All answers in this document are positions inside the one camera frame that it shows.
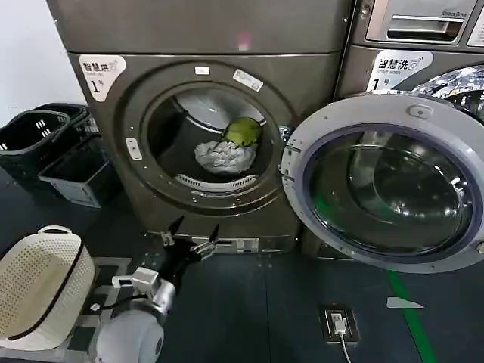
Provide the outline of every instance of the gray washing machine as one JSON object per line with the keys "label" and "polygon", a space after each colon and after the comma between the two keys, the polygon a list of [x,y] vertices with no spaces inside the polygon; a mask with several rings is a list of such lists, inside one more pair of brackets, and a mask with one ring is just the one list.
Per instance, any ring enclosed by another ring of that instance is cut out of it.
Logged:
{"label": "gray washing machine", "polygon": [[416,273],[484,257],[483,6],[357,2],[338,79],[343,100],[310,116],[284,152],[306,250],[322,240]]}
{"label": "gray washing machine", "polygon": [[[147,230],[175,222],[219,252],[289,250],[300,221],[281,183],[290,133],[334,93],[351,0],[50,0],[117,171]],[[259,122],[237,175],[195,159],[238,117]]]}

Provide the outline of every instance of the white laundry basket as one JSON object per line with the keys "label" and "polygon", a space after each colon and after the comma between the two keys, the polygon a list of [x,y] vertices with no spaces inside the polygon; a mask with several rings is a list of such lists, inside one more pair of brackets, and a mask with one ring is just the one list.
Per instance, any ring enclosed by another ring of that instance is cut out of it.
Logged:
{"label": "white laundry basket", "polygon": [[72,330],[95,276],[79,236],[58,225],[18,241],[0,259],[0,346],[53,349]]}

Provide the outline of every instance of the gray plastic basket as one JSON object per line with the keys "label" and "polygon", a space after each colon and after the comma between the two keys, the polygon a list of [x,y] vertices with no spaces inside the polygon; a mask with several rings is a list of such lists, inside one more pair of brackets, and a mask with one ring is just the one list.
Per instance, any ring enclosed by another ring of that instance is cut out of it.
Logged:
{"label": "gray plastic basket", "polygon": [[99,136],[73,147],[39,173],[72,203],[101,208],[119,190],[119,179]]}

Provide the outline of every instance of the white label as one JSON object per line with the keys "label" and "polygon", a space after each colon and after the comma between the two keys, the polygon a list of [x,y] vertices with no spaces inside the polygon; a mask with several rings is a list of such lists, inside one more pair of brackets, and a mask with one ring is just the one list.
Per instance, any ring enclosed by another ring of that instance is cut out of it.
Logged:
{"label": "white label", "polygon": [[245,73],[243,70],[236,70],[232,78],[256,92],[259,92],[264,85],[264,82],[259,81],[256,77],[252,77],[249,73]]}
{"label": "white label", "polygon": [[143,160],[143,155],[139,150],[138,140],[135,138],[126,138],[126,147],[128,148],[129,156],[133,160]]}
{"label": "white label", "polygon": [[254,252],[259,250],[259,239],[258,238],[251,238],[251,239],[237,239],[237,250],[240,252],[252,250]]}
{"label": "white label", "polygon": [[209,67],[195,67],[195,74],[199,76],[208,76],[210,74]]}
{"label": "white label", "polygon": [[92,97],[104,102],[116,78],[126,69],[126,61],[119,55],[79,56],[79,65]]}
{"label": "white label", "polygon": [[367,91],[392,89],[404,79],[431,65],[429,51],[397,51],[387,49],[375,58]]}
{"label": "white label", "polygon": [[481,11],[479,19],[477,19],[467,45],[470,47],[484,47],[484,9]]}

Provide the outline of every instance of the washing machine door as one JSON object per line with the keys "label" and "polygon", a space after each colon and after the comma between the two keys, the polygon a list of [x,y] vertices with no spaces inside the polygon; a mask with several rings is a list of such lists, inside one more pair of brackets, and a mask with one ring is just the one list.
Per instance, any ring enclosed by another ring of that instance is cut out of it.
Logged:
{"label": "washing machine door", "polygon": [[457,105],[360,95],[306,119],[281,171],[293,209],[325,243],[372,265],[433,273],[484,257],[483,158],[484,125]]}

